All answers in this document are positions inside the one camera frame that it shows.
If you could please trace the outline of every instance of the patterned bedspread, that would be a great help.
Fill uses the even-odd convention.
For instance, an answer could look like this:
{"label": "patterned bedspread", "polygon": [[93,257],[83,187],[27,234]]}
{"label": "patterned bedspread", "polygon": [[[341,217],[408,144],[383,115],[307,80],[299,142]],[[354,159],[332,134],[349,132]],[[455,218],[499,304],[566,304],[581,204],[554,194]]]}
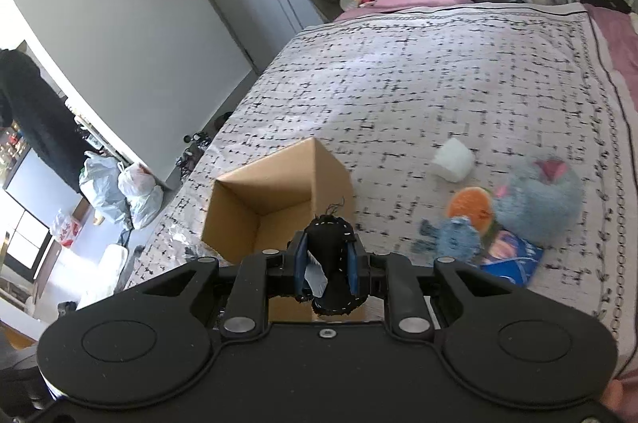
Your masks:
{"label": "patterned bedspread", "polygon": [[[497,188],[524,156],[556,152],[585,186],[578,225],[549,249],[531,288],[599,318],[636,350],[638,115],[580,4],[416,8],[305,30],[218,134],[135,264],[128,286],[183,263],[213,179],[316,136],[350,169],[368,251],[431,262],[420,239],[452,193]],[[428,173],[450,136],[477,159],[461,184]]]}

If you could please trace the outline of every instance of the pink pillow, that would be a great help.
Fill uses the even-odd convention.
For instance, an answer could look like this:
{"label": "pink pillow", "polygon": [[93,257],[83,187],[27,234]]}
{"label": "pink pillow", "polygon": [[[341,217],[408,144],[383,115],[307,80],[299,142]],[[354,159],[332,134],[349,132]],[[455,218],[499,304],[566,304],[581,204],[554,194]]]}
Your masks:
{"label": "pink pillow", "polygon": [[471,0],[377,0],[368,6],[358,7],[340,14],[335,21],[357,18],[369,14],[397,12],[412,7],[443,7],[462,3],[472,3]]}

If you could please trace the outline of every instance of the black coat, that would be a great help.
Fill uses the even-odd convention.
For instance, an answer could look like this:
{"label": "black coat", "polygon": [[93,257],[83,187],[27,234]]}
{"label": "black coat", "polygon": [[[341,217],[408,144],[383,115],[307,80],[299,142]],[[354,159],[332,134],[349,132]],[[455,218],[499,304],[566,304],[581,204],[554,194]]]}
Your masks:
{"label": "black coat", "polygon": [[0,124],[6,128],[15,120],[37,156],[79,192],[84,152],[93,148],[73,118],[29,56],[0,51]]}

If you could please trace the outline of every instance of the blue package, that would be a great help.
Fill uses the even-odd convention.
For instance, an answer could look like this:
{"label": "blue package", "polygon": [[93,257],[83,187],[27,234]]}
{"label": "blue package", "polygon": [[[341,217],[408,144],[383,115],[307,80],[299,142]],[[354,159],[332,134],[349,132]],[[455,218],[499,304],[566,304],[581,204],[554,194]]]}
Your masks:
{"label": "blue package", "polygon": [[518,286],[527,285],[543,255],[543,249],[501,230],[480,268]]}

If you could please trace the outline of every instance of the cardboard box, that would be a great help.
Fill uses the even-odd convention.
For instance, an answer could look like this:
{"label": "cardboard box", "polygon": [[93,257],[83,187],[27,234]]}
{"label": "cardboard box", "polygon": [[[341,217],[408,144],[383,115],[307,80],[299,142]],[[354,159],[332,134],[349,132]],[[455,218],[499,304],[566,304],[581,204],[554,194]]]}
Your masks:
{"label": "cardboard box", "polygon": [[[285,250],[315,215],[341,203],[337,215],[353,223],[350,173],[319,140],[301,140],[215,180],[202,241],[239,264],[252,253]],[[309,303],[275,297],[269,319],[311,321],[313,314]]]}

